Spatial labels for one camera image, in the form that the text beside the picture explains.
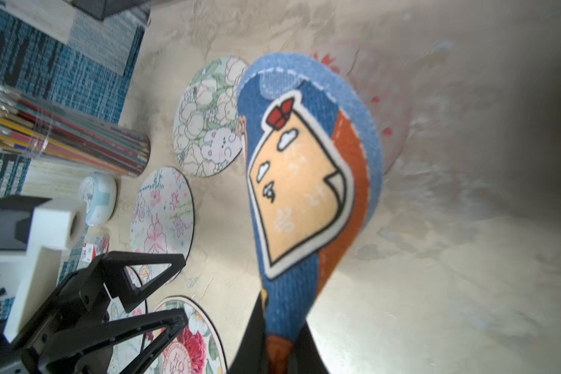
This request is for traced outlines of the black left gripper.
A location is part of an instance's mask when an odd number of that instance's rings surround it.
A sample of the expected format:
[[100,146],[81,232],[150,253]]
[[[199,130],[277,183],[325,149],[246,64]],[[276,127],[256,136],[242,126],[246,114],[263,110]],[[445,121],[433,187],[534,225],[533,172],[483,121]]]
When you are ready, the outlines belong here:
[[[113,347],[158,330],[159,335],[122,369],[124,373],[144,373],[188,327],[182,309],[105,323],[111,300],[106,288],[132,313],[181,272],[186,265],[184,255],[109,252],[100,256],[100,263],[103,270],[76,271],[48,297],[8,345],[5,373],[106,373]],[[134,266],[147,265],[167,267],[137,285],[130,273]]]

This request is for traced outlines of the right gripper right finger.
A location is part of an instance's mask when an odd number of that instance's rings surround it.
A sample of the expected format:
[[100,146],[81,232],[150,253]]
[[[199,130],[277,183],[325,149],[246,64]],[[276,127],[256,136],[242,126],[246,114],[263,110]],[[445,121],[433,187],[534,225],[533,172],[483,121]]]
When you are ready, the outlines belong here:
[[293,347],[293,372],[298,374],[329,374],[308,324],[300,331]]

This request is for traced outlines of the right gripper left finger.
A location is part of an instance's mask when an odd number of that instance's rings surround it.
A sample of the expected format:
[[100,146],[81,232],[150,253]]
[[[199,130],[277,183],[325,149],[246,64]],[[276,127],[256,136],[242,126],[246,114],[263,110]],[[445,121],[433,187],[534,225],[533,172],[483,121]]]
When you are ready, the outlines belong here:
[[255,301],[246,331],[243,335],[234,361],[228,369],[228,373],[268,373],[266,325],[261,295],[258,295],[258,298]]

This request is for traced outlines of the red rose floral coaster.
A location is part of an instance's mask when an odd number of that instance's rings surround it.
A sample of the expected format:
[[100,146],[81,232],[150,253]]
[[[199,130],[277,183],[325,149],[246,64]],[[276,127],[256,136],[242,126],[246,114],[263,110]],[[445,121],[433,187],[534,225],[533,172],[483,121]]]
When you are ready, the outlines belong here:
[[158,356],[147,373],[217,373],[228,371],[221,338],[205,310],[186,296],[162,300],[157,312],[181,309],[188,317],[185,327]]

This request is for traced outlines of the blue cartoon toast coaster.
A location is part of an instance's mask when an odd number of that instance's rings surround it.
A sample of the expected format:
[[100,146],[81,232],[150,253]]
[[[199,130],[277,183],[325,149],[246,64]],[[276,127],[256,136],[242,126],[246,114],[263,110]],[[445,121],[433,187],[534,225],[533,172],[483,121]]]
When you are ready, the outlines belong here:
[[238,86],[266,334],[293,342],[372,217],[380,136],[364,102],[305,55],[257,59]]

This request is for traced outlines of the pink checkered bunny coaster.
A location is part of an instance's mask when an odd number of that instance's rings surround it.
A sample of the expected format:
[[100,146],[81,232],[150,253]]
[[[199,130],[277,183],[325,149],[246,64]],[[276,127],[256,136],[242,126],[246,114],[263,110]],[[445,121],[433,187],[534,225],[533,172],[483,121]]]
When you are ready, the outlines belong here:
[[410,131],[410,84],[405,74],[386,52],[355,42],[316,45],[309,55],[349,82],[366,105],[380,134],[387,173]]

